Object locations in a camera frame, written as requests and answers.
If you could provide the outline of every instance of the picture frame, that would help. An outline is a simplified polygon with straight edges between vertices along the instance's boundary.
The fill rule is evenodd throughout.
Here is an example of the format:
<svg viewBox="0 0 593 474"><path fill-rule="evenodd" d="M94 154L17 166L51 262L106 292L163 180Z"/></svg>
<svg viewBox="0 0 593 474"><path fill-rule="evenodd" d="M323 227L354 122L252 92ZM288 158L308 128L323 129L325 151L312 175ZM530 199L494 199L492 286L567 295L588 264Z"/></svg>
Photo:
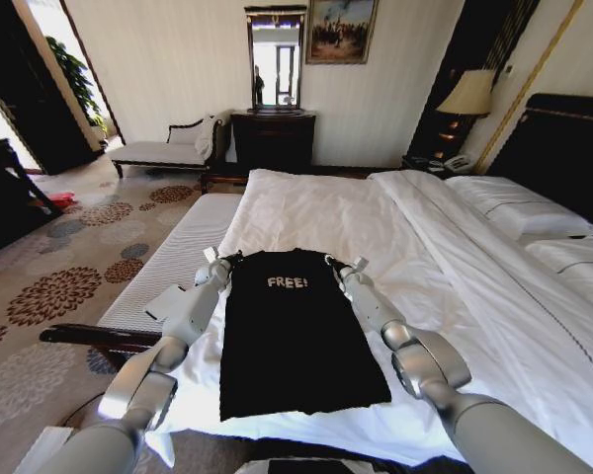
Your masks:
<svg viewBox="0 0 593 474"><path fill-rule="evenodd" d="M379 0L310 0L306 64L365 64Z"/></svg>

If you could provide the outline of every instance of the lamp shade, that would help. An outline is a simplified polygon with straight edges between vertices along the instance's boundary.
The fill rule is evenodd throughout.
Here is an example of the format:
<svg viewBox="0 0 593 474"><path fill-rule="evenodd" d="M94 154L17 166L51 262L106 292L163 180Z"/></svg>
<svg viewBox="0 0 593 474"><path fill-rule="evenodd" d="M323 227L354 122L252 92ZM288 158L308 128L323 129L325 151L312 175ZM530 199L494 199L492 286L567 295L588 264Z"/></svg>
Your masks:
<svg viewBox="0 0 593 474"><path fill-rule="evenodd" d="M466 71L453 89L453 92L437 108L445 114L460 116L484 116L489 114L493 69Z"/></svg>

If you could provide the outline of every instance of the carpet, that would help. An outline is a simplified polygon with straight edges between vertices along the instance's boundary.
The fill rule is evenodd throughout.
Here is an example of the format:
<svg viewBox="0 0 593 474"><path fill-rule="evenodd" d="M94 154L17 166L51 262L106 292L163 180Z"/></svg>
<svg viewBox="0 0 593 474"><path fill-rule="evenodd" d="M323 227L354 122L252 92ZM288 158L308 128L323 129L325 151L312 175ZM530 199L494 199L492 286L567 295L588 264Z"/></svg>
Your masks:
<svg viewBox="0 0 593 474"><path fill-rule="evenodd" d="M47 194L74 192L77 203L0 250L0 473L12 472L45 426L65 423L115 373L96 351L41 343L40 332L96 324L201 195L198 173L126 167L119 180L105 155L32 178ZM67 424L94 422L98 402ZM248 441L191 432L176 434L175 443L179 472L234 472L248 452ZM170 471L145 450L135 472Z"/></svg>

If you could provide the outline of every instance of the red object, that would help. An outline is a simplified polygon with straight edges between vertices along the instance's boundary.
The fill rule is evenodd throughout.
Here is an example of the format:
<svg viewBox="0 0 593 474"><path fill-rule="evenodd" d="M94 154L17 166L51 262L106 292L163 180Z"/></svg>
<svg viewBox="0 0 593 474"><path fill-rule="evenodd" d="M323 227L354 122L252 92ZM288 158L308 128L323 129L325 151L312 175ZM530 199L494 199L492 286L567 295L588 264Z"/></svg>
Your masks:
<svg viewBox="0 0 593 474"><path fill-rule="evenodd" d="M76 203L73 199L75 197L75 193L55 193L53 195L48 195L48 198L54 202L57 207L69 207L70 205Z"/></svg>

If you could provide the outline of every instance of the mirror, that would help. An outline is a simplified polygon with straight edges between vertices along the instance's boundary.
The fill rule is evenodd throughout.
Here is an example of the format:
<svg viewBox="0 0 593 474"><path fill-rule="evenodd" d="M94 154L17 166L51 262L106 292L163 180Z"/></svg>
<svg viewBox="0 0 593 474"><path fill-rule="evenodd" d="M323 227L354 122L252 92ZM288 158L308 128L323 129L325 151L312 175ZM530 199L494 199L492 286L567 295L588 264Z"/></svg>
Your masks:
<svg viewBox="0 0 593 474"><path fill-rule="evenodd" d="M306 7L246 7L244 10L253 109L298 109Z"/></svg>

